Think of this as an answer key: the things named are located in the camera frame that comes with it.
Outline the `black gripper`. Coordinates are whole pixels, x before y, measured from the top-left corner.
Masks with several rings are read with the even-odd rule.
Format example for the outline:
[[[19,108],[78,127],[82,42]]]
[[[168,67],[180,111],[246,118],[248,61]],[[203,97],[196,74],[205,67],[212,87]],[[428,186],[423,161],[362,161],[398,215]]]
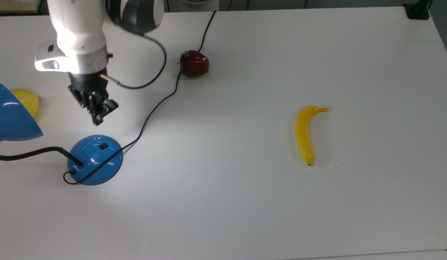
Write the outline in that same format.
[[[103,123],[105,113],[111,113],[118,108],[117,102],[108,99],[106,91],[108,81],[101,78],[101,74],[107,74],[107,69],[91,74],[68,73],[70,79],[68,89],[79,105],[90,111],[92,122],[96,126]]]

